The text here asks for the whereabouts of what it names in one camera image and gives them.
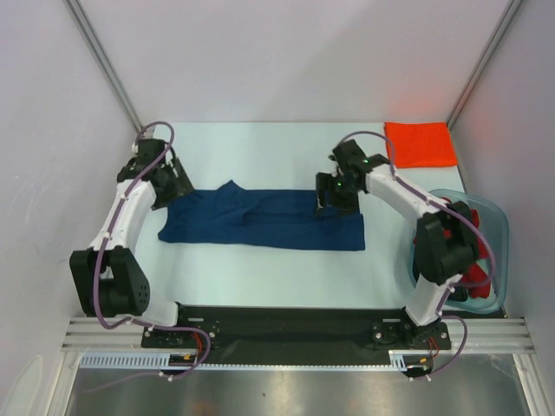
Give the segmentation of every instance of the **translucent blue tray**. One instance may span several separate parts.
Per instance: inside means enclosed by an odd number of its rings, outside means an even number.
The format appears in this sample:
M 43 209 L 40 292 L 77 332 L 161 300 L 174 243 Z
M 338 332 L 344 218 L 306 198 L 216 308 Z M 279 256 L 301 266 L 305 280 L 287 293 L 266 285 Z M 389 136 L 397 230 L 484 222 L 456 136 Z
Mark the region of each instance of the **translucent blue tray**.
M 471 209 L 475 209 L 480 216 L 479 230 L 486 237 L 487 242 L 492 246 L 495 254 L 497 273 L 492 281 L 492 289 L 487 299 L 468 298 L 466 302 L 447 301 L 447 306 L 464 309 L 476 314 L 491 314 L 500 309 L 505 302 L 506 296 L 506 275 L 507 260 L 509 253 L 509 223 L 505 213 L 495 204 L 483 198 L 468 195 L 463 192 L 450 191 L 448 189 L 436 189 L 431 191 L 436 197 L 449 198 L 451 202 L 463 201 Z M 408 275 L 416 285 L 413 275 L 413 261 L 415 256 L 415 246 L 410 245 L 410 256 L 408 262 Z M 490 260 L 479 260 L 478 265 L 486 272 L 489 272 Z

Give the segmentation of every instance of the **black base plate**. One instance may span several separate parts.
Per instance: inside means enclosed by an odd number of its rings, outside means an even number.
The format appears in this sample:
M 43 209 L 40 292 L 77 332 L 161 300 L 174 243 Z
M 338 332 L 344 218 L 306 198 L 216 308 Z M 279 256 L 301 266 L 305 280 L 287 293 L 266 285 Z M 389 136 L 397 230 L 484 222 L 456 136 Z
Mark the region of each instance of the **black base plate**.
M 195 319 L 189 321 L 185 316 Z M 187 307 L 180 325 L 202 328 L 213 335 L 206 360 L 212 364 L 387 365 L 391 349 L 418 350 L 424 355 L 429 351 L 428 340 L 410 346 L 395 339 L 398 323 L 392 320 L 401 316 L 400 310 Z M 433 337 L 440 349 L 451 348 L 444 324 Z M 196 344 L 189 333 L 154 330 L 149 336 L 143 335 L 141 346 L 195 348 Z

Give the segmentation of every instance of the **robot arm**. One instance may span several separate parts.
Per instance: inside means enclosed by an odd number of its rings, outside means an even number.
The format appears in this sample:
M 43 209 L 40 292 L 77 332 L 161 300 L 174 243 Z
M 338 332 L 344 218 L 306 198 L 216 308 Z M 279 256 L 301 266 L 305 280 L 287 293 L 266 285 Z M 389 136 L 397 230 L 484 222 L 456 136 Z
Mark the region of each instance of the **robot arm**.
M 354 140 L 340 143 L 330 158 L 337 163 L 337 171 L 317 175 L 317 213 L 326 205 L 344 213 L 357 211 L 360 191 L 383 199 L 400 212 L 416 229 L 415 262 L 421 273 L 404 311 L 414 332 L 433 326 L 439 321 L 449 288 L 478 259 L 478 241 L 459 220 L 429 202 L 446 206 L 469 220 L 470 209 L 462 202 L 449 204 L 406 179 L 402 180 L 403 186 L 389 160 L 381 154 L 367 157 Z M 449 237 L 445 237 L 445 230 L 450 231 Z
M 82 309 L 89 316 L 95 315 L 95 263 L 102 240 L 109 236 L 102 258 L 99 285 L 102 314 L 105 317 L 143 316 L 148 322 L 165 326 L 173 326 L 177 322 L 177 304 L 151 293 L 148 279 L 134 258 L 135 245 L 148 211 L 165 207 L 172 200 L 193 191 L 173 149 L 170 149 L 171 158 L 161 160 L 125 196 L 134 179 L 164 151 L 166 145 L 164 140 L 139 140 L 135 156 L 117 176 L 115 201 L 101 231 L 86 250 L 74 251 L 69 259 Z M 126 202 L 119 208 L 122 198 Z M 115 225 L 108 233 L 114 218 Z

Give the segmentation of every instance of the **navy blue shirt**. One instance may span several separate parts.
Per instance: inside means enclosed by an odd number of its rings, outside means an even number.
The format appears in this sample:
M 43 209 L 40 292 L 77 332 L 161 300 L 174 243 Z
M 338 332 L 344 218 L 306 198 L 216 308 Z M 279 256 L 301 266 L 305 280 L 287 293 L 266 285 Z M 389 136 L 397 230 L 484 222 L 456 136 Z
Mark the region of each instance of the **navy blue shirt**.
M 168 243 L 249 244 L 293 250 L 364 250 L 362 214 L 316 217 L 316 192 L 247 191 L 233 181 L 173 201 L 158 234 Z

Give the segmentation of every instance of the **orange towel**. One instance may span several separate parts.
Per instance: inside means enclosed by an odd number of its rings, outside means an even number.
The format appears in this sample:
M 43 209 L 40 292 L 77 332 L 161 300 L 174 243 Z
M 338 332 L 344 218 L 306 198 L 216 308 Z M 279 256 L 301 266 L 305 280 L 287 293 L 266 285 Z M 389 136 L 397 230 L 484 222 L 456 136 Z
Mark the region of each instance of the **orange towel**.
M 385 123 L 385 135 L 395 146 L 397 167 L 456 166 L 451 137 L 445 123 Z

